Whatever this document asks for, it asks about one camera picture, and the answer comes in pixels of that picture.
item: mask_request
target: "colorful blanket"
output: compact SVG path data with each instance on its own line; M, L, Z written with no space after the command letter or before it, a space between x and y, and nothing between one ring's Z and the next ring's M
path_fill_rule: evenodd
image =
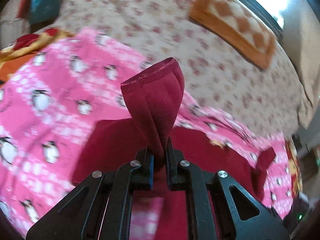
M39 52L1 88L0 207L23 236L73 189L69 181L95 123L130 117L120 84L148 66L130 47L84 28ZM289 212L291 177L282 134L257 138L228 113L201 108L187 92L175 125L205 132L252 166L261 150L273 147L277 157L268 169L263 204L281 217ZM160 202L150 205L157 215Z

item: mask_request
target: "checkered pattern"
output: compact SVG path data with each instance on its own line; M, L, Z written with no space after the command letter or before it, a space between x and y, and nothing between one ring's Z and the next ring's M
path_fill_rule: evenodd
M208 10L252 44L266 53L274 33L238 0L211 0Z

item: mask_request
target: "black device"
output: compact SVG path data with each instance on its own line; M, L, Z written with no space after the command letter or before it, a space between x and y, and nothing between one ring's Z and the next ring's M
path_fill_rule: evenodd
M169 189L186 193L189 240L290 239L275 210L227 172L202 171L173 149L170 138L165 155ZM129 239L133 191L151 190L152 182L153 156L145 148L117 171L90 174L31 227L26 240Z

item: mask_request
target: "bed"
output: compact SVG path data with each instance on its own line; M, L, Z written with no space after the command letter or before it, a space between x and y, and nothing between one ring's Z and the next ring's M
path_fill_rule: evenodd
M175 57L186 91L201 107L228 112L256 135L289 137L299 125L305 94L281 46L276 43L270 68L261 71L223 39L190 22L191 1L63 0L50 26L73 33L93 27L132 47L149 64Z

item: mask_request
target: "teal object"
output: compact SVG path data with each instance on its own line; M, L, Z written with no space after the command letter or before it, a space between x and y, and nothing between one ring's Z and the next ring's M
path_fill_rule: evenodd
M28 21L30 24L52 20L59 15L60 0L31 0Z

